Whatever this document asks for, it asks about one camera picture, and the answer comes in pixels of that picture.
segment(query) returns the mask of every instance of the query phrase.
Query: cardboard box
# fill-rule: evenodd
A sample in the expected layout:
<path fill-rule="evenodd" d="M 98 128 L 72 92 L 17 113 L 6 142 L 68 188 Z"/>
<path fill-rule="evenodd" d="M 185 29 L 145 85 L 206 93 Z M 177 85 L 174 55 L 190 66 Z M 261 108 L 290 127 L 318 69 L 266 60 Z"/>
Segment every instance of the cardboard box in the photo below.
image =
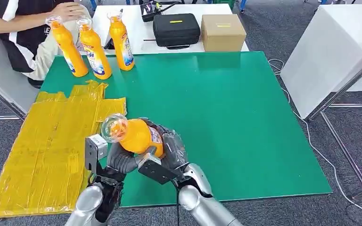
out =
<path fill-rule="evenodd" d="M 205 52 L 241 51 L 246 38 L 238 15 L 202 15 L 202 41 Z"/>

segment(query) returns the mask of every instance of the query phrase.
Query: human hand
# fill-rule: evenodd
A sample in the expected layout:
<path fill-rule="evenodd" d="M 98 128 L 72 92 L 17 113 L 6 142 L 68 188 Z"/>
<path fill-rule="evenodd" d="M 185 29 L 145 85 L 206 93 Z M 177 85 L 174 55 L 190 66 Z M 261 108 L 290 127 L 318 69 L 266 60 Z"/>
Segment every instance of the human hand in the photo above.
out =
<path fill-rule="evenodd" d="M 170 130 L 162 125 L 155 124 L 148 118 L 141 119 L 148 126 L 156 129 L 162 138 L 163 152 L 165 154 L 165 157 L 162 159 L 163 166 L 174 170 L 188 163 L 188 156 L 185 151 L 184 143 L 175 130 Z"/>
<path fill-rule="evenodd" d="M 76 2 L 60 3 L 50 12 L 50 14 L 60 16 L 63 22 L 76 20 L 85 15 L 84 8 Z"/>

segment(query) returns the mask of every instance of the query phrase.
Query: orange bottle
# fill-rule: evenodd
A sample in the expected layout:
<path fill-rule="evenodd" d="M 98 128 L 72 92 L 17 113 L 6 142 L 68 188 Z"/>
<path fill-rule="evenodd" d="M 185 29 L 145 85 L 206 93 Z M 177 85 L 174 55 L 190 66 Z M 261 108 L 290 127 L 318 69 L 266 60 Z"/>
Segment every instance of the orange bottle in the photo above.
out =
<path fill-rule="evenodd" d="M 98 79 L 108 79 L 112 75 L 109 61 L 100 45 L 100 38 L 92 29 L 92 21 L 87 17 L 82 17 L 76 21 L 80 29 L 80 42 L 87 52 L 94 75 Z"/>
<path fill-rule="evenodd" d="M 134 67 L 134 56 L 131 52 L 127 29 L 121 21 L 123 10 L 107 15 L 110 19 L 109 33 L 115 46 L 117 64 L 121 70 L 129 71 Z"/>
<path fill-rule="evenodd" d="M 88 74 L 88 68 L 74 45 L 71 33 L 63 26 L 62 18 L 57 15 L 51 15 L 46 18 L 45 23 L 51 27 L 53 36 L 56 42 L 58 42 L 73 75 L 75 77 L 82 77 Z"/>
<path fill-rule="evenodd" d="M 133 153 L 143 154 L 148 147 L 155 146 L 156 157 L 163 155 L 163 142 L 159 132 L 148 126 L 142 119 L 127 119 L 121 114 L 113 114 L 105 119 L 101 129 L 102 137 Z"/>

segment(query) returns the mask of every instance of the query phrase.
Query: black case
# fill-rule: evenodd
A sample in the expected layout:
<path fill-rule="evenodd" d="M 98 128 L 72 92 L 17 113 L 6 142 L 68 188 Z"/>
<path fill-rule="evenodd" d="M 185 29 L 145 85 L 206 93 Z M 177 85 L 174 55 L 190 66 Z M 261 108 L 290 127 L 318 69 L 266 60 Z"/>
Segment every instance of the black case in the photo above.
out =
<path fill-rule="evenodd" d="M 192 13 L 157 15 L 153 18 L 153 33 L 158 46 L 182 46 L 197 43 L 200 28 Z"/>

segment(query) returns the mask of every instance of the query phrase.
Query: gray carpet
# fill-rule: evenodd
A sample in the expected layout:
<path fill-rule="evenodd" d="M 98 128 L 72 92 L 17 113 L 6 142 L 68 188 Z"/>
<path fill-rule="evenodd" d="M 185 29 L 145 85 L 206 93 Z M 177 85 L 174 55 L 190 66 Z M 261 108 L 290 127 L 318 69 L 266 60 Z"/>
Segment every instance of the gray carpet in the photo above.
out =
<path fill-rule="evenodd" d="M 82 3 L 90 7 L 88 0 L 84 0 Z M 113 4 L 113 0 L 102 0 L 101 3 Z M 310 0 L 308 3 L 303 3 L 303 0 L 248 0 L 245 14 L 240 15 L 248 33 L 248 47 L 251 50 L 263 50 L 269 59 L 278 58 L 286 62 L 317 6 L 318 3 L 315 0 Z M 234 12 L 239 12 L 239 9 L 235 7 Z M 340 102 L 362 103 L 362 92 L 349 94 Z M 357 164 L 362 169 L 362 109 L 329 109 L 326 112 L 346 147 L 357 159 Z M 307 135 L 304 124 L 299 123 Z M 0 121 L 0 169 L 20 126 L 21 123 L 18 121 Z M 310 132 L 313 144 L 335 164 L 346 194 L 361 191 L 360 181 L 321 117 L 310 122 Z M 225 206 L 244 225 L 362 225 L 362 211 L 353 206 L 348 207 L 345 211 L 349 203 L 337 188 L 332 168 L 317 153 L 316 156 L 334 191 L 333 194 L 229 202 Z M 11 218 L 1 221 L 0 226 L 60 226 L 64 224 L 67 217 L 68 215 L 65 214 Z M 180 211 L 180 220 L 180 224 L 183 226 L 197 225 L 194 219 L 184 211 Z M 176 208 L 118 210 L 111 219 L 110 225 L 174 226 L 176 225 Z"/>

